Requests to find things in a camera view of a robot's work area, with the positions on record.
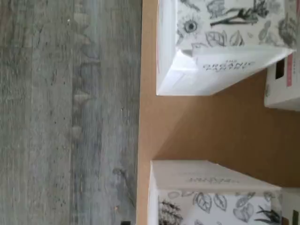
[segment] box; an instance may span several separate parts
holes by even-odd
[[[283,225],[300,225],[300,188],[284,188],[282,200]]]
[[[297,51],[268,68],[266,107],[300,111],[299,62],[300,52]]]
[[[296,0],[160,0],[157,95],[211,95],[296,49]]]
[[[148,225],[281,223],[281,188],[208,161],[152,161]]]

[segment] gray wood floor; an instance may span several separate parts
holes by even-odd
[[[0,224],[135,224],[142,0],[0,0]]]

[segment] cardboard box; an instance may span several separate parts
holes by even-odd
[[[208,161],[152,161],[148,225],[280,224],[280,196],[280,187]]]
[[[300,188],[284,188],[282,200],[283,225],[300,225]]]
[[[296,1],[160,0],[157,95],[211,95],[296,49]]]
[[[299,59],[298,51],[268,68],[266,107],[300,111]]]

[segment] cardboard surface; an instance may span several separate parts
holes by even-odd
[[[207,159],[300,187],[300,113],[263,106],[266,70],[210,97],[156,96],[157,0],[143,0],[137,224],[147,223],[151,159]]]

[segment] black and white illustration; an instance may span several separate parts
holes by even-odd
[[[180,207],[167,200],[159,202],[158,222],[159,225],[180,225],[182,216]]]
[[[233,7],[225,11],[220,17],[225,17],[219,21],[211,22],[211,26],[219,24],[235,25],[235,24],[256,24],[260,18],[266,18],[269,14],[266,0],[253,0],[253,6]]]
[[[177,1],[177,46],[184,49],[296,45],[296,12],[287,0]]]
[[[273,208],[277,196],[269,191],[238,194],[161,192],[159,225],[279,225],[281,211],[278,209],[281,207]]]

